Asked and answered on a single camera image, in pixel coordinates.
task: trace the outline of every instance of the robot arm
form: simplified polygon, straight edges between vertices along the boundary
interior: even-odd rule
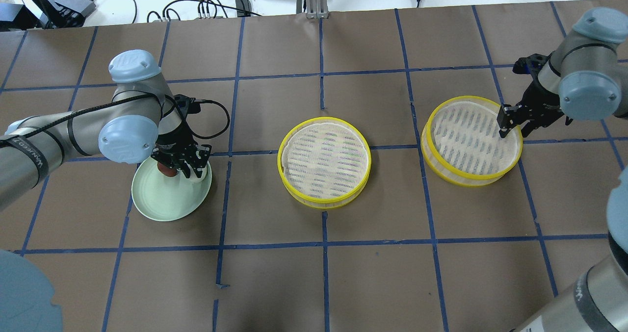
[[[501,108],[497,117],[501,136],[527,122],[522,128],[527,137],[563,115],[566,125],[573,119],[601,120],[613,114],[628,118],[628,68],[617,64],[617,47],[626,37],[626,15],[593,8],[549,57],[519,59],[512,71],[532,75],[532,83],[520,102]]]
[[[165,174],[202,177],[210,147],[198,146],[185,121],[200,111],[195,100],[173,97],[146,51],[121,53],[108,70],[117,82],[112,103],[29,117],[0,136],[0,211],[70,158],[102,153],[134,164],[152,156]]]

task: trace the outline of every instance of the table surface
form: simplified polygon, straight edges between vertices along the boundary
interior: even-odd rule
[[[0,248],[56,288],[73,331],[507,331],[608,254],[605,207],[628,160],[621,120],[561,121],[518,166],[468,189],[419,133],[459,95],[518,102],[512,63],[550,53],[593,6],[628,0],[332,12],[0,33],[0,125],[108,102],[108,62],[150,51],[173,93],[228,106],[205,202],[175,222],[132,205],[135,165],[72,159],[0,215]],[[619,49],[620,63],[628,49]],[[284,189],[276,153],[312,117],[370,144],[363,193],[327,212]],[[201,134],[224,115],[191,115]]]

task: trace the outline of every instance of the light blue joint cover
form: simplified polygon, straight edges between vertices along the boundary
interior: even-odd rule
[[[101,129],[98,148],[110,160],[137,164],[150,157],[157,141],[157,125],[141,115],[114,118]]]
[[[155,77],[161,73],[161,68],[150,52],[129,50],[111,60],[109,73],[114,82],[129,83]]]
[[[596,71],[569,73],[558,86],[560,108],[575,120],[602,120],[612,115],[622,99],[615,81]]]
[[[608,231],[615,242],[628,252],[628,168],[619,175],[621,184],[610,192],[606,206]]]
[[[574,24],[585,37],[621,44],[628,37],[628,16],[608,7],[591,8]]]
[[[0,331],[61,332],[61,307],[52,284],[24,257],[0,250]]]
[[[12,124],[10,124],[9,127],[7,127],[6,132],[4,134],[8,135],[9,133],[12,133],[16,129],[18,129],[18,126],[20,126],[20,124],[22,124],[22,122],[24,122],[24,120],[26,120],[26,119],[23,118],[22,120],[18,120],[16,122],[13,122]]]

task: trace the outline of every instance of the white mesh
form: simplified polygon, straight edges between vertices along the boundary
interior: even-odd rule
[[[368,152],[355,131],[326,121],[292,134],[281,165],[288,182],[300,193],[328,200],[360,184],[368,171]]]
[[[452,102],[434,115],[431,136],[438,153],[465,173],[490,175],[504,171],[519,152],[515,132],[499,135],[495,111],[471,101]]]

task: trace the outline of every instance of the light green plate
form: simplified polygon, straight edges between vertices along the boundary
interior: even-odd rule
[[[146,218],[169,222],[192,213],[205,200],[211,185],[211,167],[201,182],[193,183],[181,173],[169,178],[148,158],[135,172],[131,185],[133,203]]]

